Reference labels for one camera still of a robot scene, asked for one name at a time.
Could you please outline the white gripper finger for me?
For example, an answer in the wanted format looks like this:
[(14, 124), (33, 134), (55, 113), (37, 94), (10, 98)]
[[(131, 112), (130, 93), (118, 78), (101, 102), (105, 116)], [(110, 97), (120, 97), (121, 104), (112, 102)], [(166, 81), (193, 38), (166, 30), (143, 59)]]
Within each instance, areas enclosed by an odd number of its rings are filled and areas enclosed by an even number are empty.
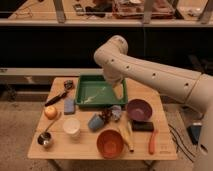
[(113, 90), (116, 95), (116, 98), (118, 100), (121, 100), (123, 98), (123, 85), (117, 84), (116, 86), (113, 87)]

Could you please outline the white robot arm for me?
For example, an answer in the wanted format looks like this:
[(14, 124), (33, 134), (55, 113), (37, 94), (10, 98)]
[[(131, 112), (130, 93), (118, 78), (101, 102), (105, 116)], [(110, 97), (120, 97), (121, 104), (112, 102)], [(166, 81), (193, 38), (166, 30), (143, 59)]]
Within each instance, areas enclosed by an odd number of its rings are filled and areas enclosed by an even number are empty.
[(213, 169), (213, 76), (127, 55), (128, 43), (111, 37), (94, 53), (105, 80), (113, 86), (125, 77), (145, 84), (204, 115), (194, 171)]

